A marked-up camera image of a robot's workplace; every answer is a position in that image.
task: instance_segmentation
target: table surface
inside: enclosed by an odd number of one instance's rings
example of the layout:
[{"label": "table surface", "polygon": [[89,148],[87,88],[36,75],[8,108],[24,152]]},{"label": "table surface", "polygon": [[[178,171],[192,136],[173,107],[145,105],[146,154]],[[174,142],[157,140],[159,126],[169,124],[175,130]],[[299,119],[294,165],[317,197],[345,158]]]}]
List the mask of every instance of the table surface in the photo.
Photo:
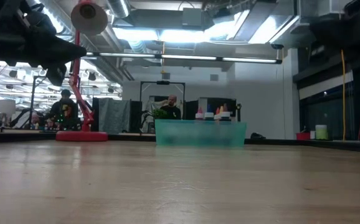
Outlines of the table surface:
[{"label": "table surface", "polygon": [[0,144],[0,223],[360,223],[360,152]]}]

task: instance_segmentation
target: white wall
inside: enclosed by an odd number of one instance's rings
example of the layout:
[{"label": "white wall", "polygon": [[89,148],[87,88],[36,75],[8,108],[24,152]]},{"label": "white wall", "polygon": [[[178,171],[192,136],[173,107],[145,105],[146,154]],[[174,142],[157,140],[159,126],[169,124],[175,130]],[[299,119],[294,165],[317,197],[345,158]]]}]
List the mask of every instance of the white wall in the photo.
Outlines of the white wall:
[{"label": "white wall", "polygon": [[[142,101],[148,101],[150,96],[169,96],[176,95],[178,100],[182,100],[182,93],[174,85],[143,84]],[[209,86],[206,84],[186,83],[186,101],[198,100],[200,97],[233,98],[231,91],[226,85]],[[140,82],[123,83],[123,100],[140,100]]]},{"label": "white wall", "polygon": [[[129,67],[129,72],[138,81],[123,83],[123,100],[140,100],[140,81],[161,80],[161,67]],[[227,88],[227,72],[222,72],[221,68],[192,68],[187,67],[165,67],[165,72],[171,74],[171,82],[186,83],[186,101],[198,100],[200,97],[231,98],[231,91]],[[211,82],[210,75],[218,74],[219,81]],[[148,101],[149,96],[169,96],[176,95],[178,100],[182,100],[182,85],[157,85],[143,84],[143,99]]]},{"label": "white wall", "polygon": [[229,89],[242,105],[246,138],[257,132],[268,139],[295,139],[299,98],[292,75],[297,67],[297,52],[290,50],[282,65],[236,63],[229,70]]}]

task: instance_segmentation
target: gray curtain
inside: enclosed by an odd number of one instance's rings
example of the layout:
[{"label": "gray curtain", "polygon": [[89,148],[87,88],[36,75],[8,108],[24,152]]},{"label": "gray curtain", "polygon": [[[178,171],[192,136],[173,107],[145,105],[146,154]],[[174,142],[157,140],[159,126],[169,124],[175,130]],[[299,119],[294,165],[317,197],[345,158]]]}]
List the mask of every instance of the gray curtain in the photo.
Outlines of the gray curtain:
[{"label": "gray curtain", "polygon": [[104,98],[99,100],[99,131],[107,134],[118,134],[129,131],[130,101]]}]

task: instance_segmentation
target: yellow cable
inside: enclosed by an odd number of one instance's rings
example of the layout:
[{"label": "yellow cable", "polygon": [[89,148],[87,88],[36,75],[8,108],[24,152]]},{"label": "yellow cable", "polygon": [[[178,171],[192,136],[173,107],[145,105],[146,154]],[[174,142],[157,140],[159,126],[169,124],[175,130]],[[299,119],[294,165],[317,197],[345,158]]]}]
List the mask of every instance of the yellow cable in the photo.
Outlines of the yellow cable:
[{"label": "yellow cable", "polygon": [[342,141],[346,140],[346,94],[345,94],[345,79],[346,79],[346,68],[344,65],[344,55],[343,55],[343,50],[341,50],[341,56],[342,56],[342,69],[343,69],[343,95],[342,95],[342,99],[343,99],[343,138]]}]

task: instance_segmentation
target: lamp base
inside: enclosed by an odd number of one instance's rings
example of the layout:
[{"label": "lamp base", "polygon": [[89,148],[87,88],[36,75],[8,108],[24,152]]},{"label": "lamp base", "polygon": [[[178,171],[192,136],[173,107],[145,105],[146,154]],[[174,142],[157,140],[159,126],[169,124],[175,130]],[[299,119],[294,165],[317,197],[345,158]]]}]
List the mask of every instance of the lamp base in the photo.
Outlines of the lamp base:
[{"label": "lamp base", "polygon": [[56,141],[108,141],[108,134],[103,132],[85,131],[59,131],[55,136]]}]

